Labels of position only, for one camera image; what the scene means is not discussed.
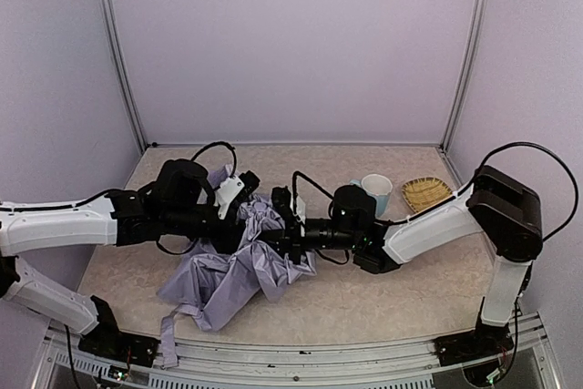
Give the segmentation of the lavender folding umbrella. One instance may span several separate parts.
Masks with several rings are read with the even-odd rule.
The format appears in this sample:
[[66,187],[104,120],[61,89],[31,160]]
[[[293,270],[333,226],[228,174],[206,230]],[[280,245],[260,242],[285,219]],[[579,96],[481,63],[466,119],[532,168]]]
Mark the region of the lavender folding umbrella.
[[175,345],[175,318],[179,314],[191,317],[203,332],[216,332],[257,292],[277,302],[289,285],[302,276],[316,274],[314,253],[302,255],[294,264],[260,240],[262,231],[284,228],[269,195],[251,195],[239,207],[237,218],[243,233],[231,239],[236,244],[234,253],[220,254],[211,240],[195,240],[194,248],[181,257],[179,267],[157,292],[163,302],[175,306],[160,322],[165,368],[179,364]]

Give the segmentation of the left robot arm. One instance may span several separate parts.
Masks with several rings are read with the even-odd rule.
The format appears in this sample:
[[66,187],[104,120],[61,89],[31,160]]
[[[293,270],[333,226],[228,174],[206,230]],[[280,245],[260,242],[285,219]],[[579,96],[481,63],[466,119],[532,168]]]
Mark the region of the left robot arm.
[[171,159],[138,190],[107,189],[68,204],[7,202],[1,207],[1,297],[85,338],[117,337],[118,324],[107,302],[48,279],[21,253],[86,244],[123,247],[165,235],[224,241],[242,229],[238,207],[259,183],[251,171],[230,171],[213,182],[199,163]]

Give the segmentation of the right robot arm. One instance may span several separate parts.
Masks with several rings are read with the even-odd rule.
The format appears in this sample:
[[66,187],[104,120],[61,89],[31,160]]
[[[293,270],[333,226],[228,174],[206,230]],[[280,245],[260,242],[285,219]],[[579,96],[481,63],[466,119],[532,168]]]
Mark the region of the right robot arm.
[[348,251],[371,274],[395,271],[418,256],[467,236],[481,234],[496,250],[493,277],[479,321],[492,329],[508,325],[529,267],[543,248],[540,197],[489,165],[445,200],[404,220],[377,218],[377,196],[364,181],[332,195],[330,216],[301,214],[295,187],[277,187],[273,208],[284,225],[259,239],[279,255],[299,263],[308,251]]

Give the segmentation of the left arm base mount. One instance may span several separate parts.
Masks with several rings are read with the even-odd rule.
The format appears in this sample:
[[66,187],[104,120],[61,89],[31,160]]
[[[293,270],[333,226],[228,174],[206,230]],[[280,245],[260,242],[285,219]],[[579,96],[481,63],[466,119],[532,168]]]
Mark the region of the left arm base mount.
[[151,367],[159,348],[154,337],[133,333],[109,333],[95,330],[82,335],[78,349],[95,356],[129,365]]

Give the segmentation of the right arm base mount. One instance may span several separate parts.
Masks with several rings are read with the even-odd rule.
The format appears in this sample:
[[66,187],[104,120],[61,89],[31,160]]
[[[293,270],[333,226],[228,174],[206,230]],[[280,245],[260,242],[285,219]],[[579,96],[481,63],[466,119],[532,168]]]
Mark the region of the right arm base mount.
[[492,334],[475,331],[441,336],[434,340],[441,366],[449,366],[482,359],[512,350],[514,341],[509,333]]

